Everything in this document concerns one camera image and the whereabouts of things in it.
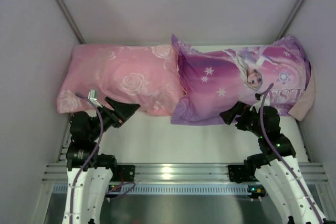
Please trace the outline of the purple princess print pillowcase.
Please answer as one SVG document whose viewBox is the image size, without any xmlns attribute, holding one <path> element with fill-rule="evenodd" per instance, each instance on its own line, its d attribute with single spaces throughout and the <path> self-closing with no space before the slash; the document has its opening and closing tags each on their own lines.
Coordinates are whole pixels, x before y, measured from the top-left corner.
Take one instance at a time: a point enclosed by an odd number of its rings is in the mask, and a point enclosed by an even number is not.
<svg viewBox="0 0 336 224">
<path fill-rule="evenodd" d="M 254 105 L 267 93 L 266 103 L 281 116 L 293 116 L 309 85 L 311 64 L 294 36 L 271 45 L 200 52 L 172 36 L 178 53 L 182 97 L 171 117 L 176 125 L 222 124 L 220 113 L 237 102 Z"/>
</svg>

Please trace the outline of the white pillow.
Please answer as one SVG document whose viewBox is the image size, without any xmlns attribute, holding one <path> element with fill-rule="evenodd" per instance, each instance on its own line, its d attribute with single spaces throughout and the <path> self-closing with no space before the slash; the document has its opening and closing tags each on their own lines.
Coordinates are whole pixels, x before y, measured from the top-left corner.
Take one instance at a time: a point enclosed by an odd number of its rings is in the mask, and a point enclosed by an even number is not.
<svg viewBox="0 0 336 224">
<path fill-rule="evenodd" d="M 315 81 L 313 69 L 310 71 L 310 79 L 306 90 L 301 98 L 295 103 L 295 105 L 289 110 L 288 114 L 295 118 L 297 121 L 302 121 L 313 107 L 315 99 Z"/>
</svg>

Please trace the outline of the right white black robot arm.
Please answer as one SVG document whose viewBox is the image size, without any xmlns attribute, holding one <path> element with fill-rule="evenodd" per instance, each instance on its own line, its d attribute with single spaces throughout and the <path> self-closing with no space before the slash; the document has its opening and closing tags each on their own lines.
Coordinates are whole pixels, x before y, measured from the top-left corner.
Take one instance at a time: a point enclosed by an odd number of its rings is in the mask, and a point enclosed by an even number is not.
<svg viewBox="0 0 336 224">
<path fill-rule="evenodd" d="M 256 109 L 238 101 L 220 113 L 223 121 L 253 133 L 261 152 L 248 156 L 240 172 L 230 171 L 230 180 L 257 180 L 272 200 L 283 223 L 330 223 L 314 200 L 296 158 L 291 141 L 281 133 L 277 109 Z"/>
</svg>

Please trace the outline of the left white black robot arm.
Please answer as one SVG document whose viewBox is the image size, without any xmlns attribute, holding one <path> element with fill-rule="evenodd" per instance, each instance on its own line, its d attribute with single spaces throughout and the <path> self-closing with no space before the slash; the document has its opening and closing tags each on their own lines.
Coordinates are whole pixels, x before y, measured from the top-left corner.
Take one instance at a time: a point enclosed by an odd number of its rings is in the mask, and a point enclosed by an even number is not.
<svg viewBox="0 0 336 224">
<path fill-rule="evenodd" d="M 140 108 L 139 104 L 117 102 L 105 98 L 109 107 L 76 93 L 96 111 L 91 117 L 87 112 L 74 113 L 70 119 L 70 144 L 66 152 L 67 198 L 63 223 L 99 223 L 105 197 L 111 191 L 128 186 L 123 197 L 135 188 L 135 182 L 121 182 L 108 189 L 110 180 L 119 172 L 114 155 L 99 154 L 103 134 L 110 127 L 120 128 Z"/>
</svg>

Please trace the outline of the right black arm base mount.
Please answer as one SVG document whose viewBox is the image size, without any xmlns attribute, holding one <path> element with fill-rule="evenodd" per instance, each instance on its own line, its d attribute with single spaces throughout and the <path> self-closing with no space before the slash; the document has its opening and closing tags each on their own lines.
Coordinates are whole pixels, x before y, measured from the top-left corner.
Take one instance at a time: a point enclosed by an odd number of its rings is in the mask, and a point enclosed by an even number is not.
<svg viewBox="0 0 336 224">
<path fill-rule="evenodd" d="M 244 165 L 229 165 L 228 166 L 229 179 L 231 182 L 244 183 L 256 182 L 257 179 L 252 173 L 252 170 Z"/>
</svg>

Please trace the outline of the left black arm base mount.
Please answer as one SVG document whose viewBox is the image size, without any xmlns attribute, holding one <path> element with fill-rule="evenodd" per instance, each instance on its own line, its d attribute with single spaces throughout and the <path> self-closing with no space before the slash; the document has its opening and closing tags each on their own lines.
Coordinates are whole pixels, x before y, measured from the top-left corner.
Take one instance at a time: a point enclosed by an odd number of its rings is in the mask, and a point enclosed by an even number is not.
<svg viewBox="0 0 336 224">
<path fill-rule="evenodd" d="M 113 176 L 111 178 L 112 182 L 133 182 L 135 176 L 135 166 L 134 165 L 118 165 L 112 170 Z"/>
</svg>

